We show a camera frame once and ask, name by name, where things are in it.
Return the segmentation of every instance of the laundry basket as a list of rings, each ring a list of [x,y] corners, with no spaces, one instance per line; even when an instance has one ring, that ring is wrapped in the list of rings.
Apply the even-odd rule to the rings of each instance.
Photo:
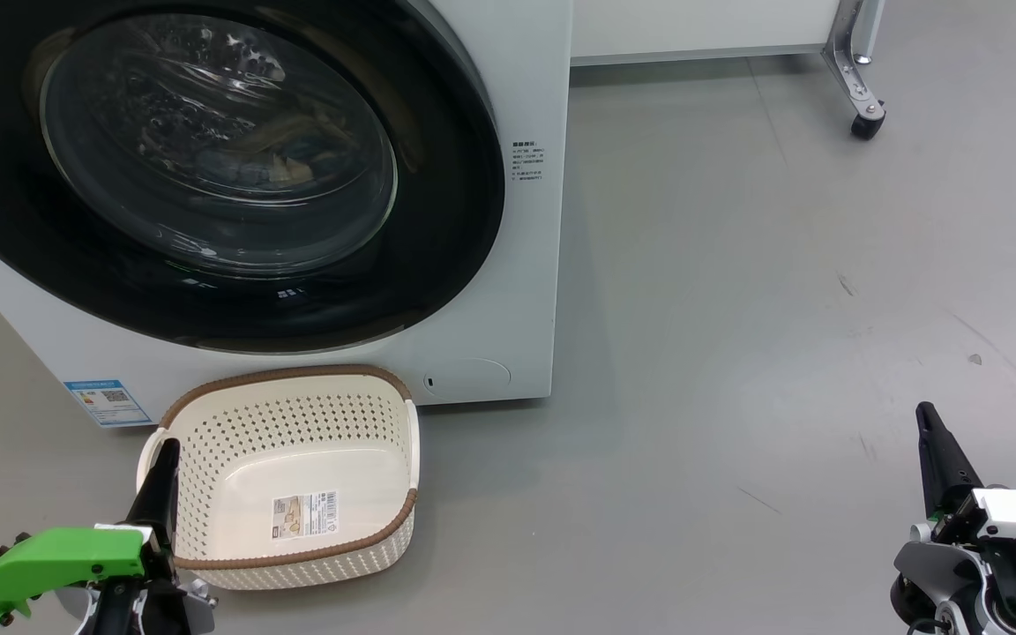
[[[370,366],[267,371],[185,394],[140,455],[182,446],[175,564],[233,590],[384,570],[410,545],[418,412]]]

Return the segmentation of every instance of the washing machine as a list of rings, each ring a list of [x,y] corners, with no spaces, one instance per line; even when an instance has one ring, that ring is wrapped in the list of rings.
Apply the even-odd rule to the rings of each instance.
[[[375,365],[552,393],[572,0],[5,0],[0,312],[105,426]]]

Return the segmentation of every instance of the floor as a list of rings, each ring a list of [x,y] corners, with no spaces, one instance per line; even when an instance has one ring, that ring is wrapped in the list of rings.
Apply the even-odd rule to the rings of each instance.
[[[431,411],[402,562],[217,632],[902,632],[916,402],[1016,487],[1016,3],[891,0],[865,75],[870,143],[814,57],[576,71],[556,394]],[[0,318],[0,542],[121,518],[145,434]]]

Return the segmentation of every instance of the washing machine door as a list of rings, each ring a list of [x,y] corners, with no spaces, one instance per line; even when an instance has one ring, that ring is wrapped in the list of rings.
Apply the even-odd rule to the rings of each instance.
[[[504,166],[427,7],[0,3],[0,258],[205,348],[322,351],[429,317],[492,248]]]

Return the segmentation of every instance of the product label in basket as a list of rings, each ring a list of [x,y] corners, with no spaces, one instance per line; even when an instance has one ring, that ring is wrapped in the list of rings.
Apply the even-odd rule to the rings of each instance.
[[[273,499],[273,539],[305,538],[339,530],[335,492]]]

